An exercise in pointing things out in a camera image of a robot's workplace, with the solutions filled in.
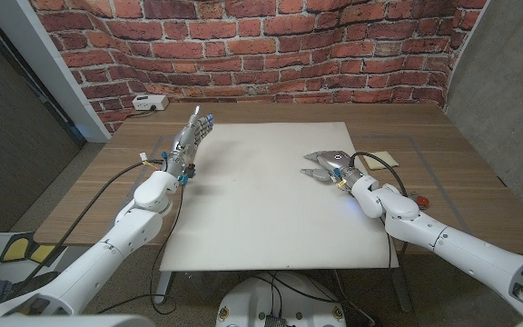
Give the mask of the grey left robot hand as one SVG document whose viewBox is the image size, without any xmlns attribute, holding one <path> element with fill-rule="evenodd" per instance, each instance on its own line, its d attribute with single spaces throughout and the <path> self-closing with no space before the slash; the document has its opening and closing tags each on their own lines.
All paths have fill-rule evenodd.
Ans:
<svg viewBox="0 0 523 327">
<path fill-rule="evenodd" d="M 185 175 L 194 176 L 190 168 L 202 140 L 212 131 L 214 118 L 212 114 L 200 116 L 200 106 L 196 105 L 187 125 L 174 137 L 173 146 L 163 160 L 164 171 L 182 180 Z"/>
</svg>

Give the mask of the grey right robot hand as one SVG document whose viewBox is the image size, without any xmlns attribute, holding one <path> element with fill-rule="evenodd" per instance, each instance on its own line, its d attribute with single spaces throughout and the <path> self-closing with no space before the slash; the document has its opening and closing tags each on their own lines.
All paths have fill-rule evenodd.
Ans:
<svg viewBox="0 0 523 327">
<path fill-rule="evenodd" d="M 342 191 L 349 192 L 362 177 L 361 171 L 350 165 L 350 156 L 343 151 L 318 151 L 306 154 L 304 158 L 320 167 L 303 168 L 300 173 L 320 182 L 333 182 Z"/>
</svg>

